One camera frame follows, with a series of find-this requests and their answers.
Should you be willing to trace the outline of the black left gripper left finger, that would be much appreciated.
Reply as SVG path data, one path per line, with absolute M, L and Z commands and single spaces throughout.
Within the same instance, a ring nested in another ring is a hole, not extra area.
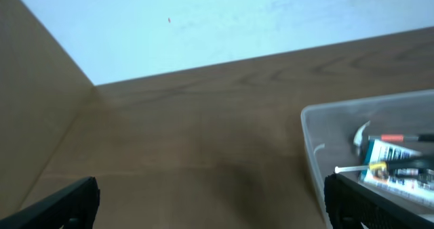
M 92 229 L 100 205 L 96 178 L 82 178 L 1 220 L 1 229 Z

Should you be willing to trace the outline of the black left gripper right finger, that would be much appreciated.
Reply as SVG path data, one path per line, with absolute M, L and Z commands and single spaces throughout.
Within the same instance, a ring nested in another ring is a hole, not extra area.
M 327 176 L 323 192 L 333 229 L 433 229 L 433 222 L 341 174 Z

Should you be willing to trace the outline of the small black handled hammer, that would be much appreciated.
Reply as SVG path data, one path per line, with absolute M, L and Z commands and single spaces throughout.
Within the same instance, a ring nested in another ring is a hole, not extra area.
M 363 132 L 370 125 L 370 122 L 364 123 L 356 132 L 353 138 L 354 151 L 357 156 L 361 156 L 363 145 L 372 140 L 380 140 L 383 142 L 433 142 L 432 133 L 423 134 L 381 134 L 373 136 L 365 136 Z

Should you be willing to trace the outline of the blue white product box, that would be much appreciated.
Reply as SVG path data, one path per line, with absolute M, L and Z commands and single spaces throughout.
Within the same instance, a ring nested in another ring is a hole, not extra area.
M 365 165 L 377 169 L 362 171 L 359 181 L 421 205 L 433 206 L 433 161 L 417 161 L 421 152 L 380 140 L 368 142 Z

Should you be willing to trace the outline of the black yellow screwdriver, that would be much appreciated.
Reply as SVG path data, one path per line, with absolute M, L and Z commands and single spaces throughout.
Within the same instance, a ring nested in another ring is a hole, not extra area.
M 433 156 L 411 157 L 408 159 L 397 159 L 370 163 L 368 165 L 353 167 L 335 167 L 334 173 L 381 170 L 390 171 L 396 169 L 433 169 Z

